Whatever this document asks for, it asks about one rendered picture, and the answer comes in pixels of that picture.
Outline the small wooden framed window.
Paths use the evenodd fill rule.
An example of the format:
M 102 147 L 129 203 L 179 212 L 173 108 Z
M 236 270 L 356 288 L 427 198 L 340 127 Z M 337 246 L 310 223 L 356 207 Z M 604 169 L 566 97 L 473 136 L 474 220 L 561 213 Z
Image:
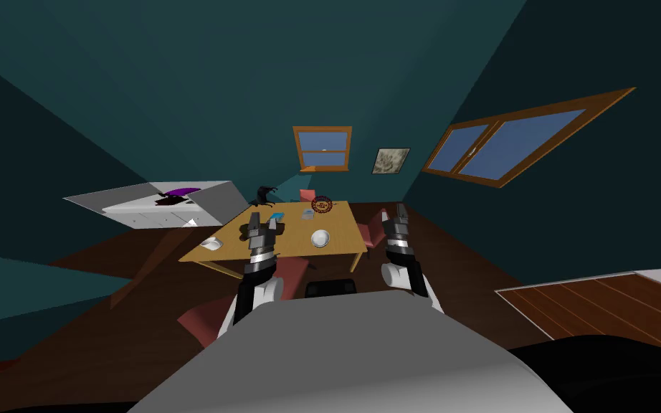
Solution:
M 348 171 L 352 127 L 293 127 L 301 173 Z

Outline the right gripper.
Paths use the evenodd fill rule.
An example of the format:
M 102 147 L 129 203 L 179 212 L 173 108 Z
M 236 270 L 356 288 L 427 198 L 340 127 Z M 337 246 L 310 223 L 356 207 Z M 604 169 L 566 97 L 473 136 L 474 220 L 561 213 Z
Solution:
M 409 238 L 409 213 L 403 203 L 396 205 L 396 219 L 389 219 L 385 209 L 381 209 L 381 223 L 389 242 L 392 240 L 406 242 Z

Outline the black horse statue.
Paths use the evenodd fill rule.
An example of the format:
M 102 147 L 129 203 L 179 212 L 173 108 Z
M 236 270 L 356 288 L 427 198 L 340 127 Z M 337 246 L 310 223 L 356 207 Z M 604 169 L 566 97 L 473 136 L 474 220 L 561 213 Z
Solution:
M 270 194 L 270 193 L 276 192 L 276 191 L 277 191 L 277 187 L 260 186 L 257 189 L 257 194 L 256 194 L 255 199 L 253 199 L 252 201 L 249 201 L 248 204 L 251 205 L 251 206 L 254 206 L 254 207 L 258 207 L 258 206 L 273 207 L 275 205 L 275 202 L 270 201 L 267 198 L 267 195 Z

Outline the light wooden table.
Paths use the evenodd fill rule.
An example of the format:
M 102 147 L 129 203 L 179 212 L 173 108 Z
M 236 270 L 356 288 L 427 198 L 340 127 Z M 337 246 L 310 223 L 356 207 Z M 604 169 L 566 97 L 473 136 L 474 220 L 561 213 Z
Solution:
M 355 258 L 350 267 L 350 271 L 354 271 L 367 248 L 348 202 L 334 201 L 333 208 L 329 212 L 316 213 L 313 219 L 302 220 L 303 210 L 309 208 L 311 208 L 311 204 L 297 202 L 278 203 L 273 207 L 251 206 L 214 233 L 214 236 L 223 242 L 219 249 L 208 250 L 197 245 L 179 260 L 194 262 L 240 279 L 242 270 L 236 272 L 219 264 L 221 261 L 227 260 L 248 262 L 250 255 L 248 242 L 239 240 L 239 228 L 249 222 L 252 212 L 259 212 L 263 222 L 267 221 L 271 214 L 282 212 L 284 213 L 282 220 L 284 232 L 277 236 L 275 244 L 275 254 L 278 257 L 354 254 Z M 314 247 L 310 241 L 311 234 L 320 229 L 330 234 L 330 242 L 322 248 Z

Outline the grey framed wall picture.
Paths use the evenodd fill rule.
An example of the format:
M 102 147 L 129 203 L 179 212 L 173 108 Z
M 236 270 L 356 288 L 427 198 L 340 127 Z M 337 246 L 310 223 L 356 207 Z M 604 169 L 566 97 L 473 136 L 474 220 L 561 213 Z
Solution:
M 380 148 L 377 151 L 372 174 L 398 174 L 410 148 Z

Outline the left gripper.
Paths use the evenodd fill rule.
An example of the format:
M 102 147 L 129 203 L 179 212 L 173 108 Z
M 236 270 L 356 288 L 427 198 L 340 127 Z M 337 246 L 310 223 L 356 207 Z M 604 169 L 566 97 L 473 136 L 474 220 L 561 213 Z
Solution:
M 270 220 L 261 227 L 260 213 L 252 212 L 247 224 L 248 249 L 251 253 L 265 253 L 275 247 L 277 222 Z

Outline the large wooden framed window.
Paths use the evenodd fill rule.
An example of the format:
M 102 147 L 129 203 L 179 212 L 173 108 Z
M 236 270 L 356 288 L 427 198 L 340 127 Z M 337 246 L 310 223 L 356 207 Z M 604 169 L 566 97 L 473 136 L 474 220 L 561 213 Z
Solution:
M 631 92 L 629 87 L 453 123 L 422 170 L 502 188 Z

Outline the brown wooden white-edged furniture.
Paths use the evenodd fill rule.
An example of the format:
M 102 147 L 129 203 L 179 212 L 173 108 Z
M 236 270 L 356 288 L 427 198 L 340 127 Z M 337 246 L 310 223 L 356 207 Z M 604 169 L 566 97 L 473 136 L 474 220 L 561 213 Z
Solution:
M 496 293 L 550 340 L 601 334 L 661 347 L 661 269 L 527 285 Z

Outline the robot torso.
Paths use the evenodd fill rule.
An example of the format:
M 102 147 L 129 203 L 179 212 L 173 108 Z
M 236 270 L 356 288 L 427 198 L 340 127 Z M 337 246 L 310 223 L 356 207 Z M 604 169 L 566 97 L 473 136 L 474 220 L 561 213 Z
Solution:
M 277 300 L 129 413 L 572 413 L 509 351 L 403 290 Z

